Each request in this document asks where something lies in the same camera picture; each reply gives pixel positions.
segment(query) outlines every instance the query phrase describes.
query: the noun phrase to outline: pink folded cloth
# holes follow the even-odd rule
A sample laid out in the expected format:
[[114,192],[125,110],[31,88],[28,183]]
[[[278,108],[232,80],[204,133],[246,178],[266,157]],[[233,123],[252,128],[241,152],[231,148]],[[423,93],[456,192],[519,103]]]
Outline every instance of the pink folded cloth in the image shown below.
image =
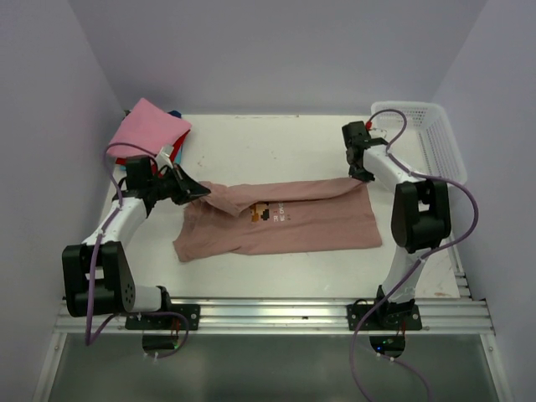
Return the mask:
[[[186,134],[192,125],[158,109],[147,99],[141,98],[123,120],[110,144],[128,142],[159,153],[164,145],[174,144]],[[117,146],[108,150],[111,157],[134,157],[140,151],[132,147]]]
[[382,244],[367,186],[352,178],[226,187],[184,210],[182,262],[227,252],[259,255]]

